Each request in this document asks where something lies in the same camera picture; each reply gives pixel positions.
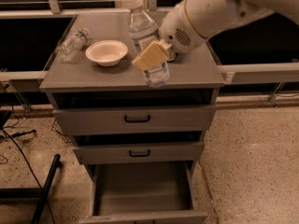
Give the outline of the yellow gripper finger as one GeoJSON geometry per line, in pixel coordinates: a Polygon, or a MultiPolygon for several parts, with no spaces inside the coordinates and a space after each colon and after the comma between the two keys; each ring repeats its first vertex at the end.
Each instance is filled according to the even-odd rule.
{"type": "Polygon", "coordinates": [[[137,55],[132,64],[140,71],[154,68],[169,59],[170,44],[165,40],[153,41],[149,46],[137,55]]]}

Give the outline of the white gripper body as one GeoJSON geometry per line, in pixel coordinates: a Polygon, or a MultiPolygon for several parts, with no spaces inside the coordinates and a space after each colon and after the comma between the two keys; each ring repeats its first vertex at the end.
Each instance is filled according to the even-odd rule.
{"type": "Polygon", "coordinates": [[[173,7],[164,17],[160,26],[160,38],[172,45],[176,53],[188,53],[206,43],[192,27],[187,15],[187,2],[173,7]]]}

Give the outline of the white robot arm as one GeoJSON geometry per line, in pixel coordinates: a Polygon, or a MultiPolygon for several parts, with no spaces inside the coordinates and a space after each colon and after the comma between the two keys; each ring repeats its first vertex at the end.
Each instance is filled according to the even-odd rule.
{"type": "Polygon", "coordinates": [[[141,71],[167,61],[169,53],[187,53],[210,38],[278,13],[299,22],[299,0],[183,0],[164,17],[160,39],[133,60],[141,71]]]}

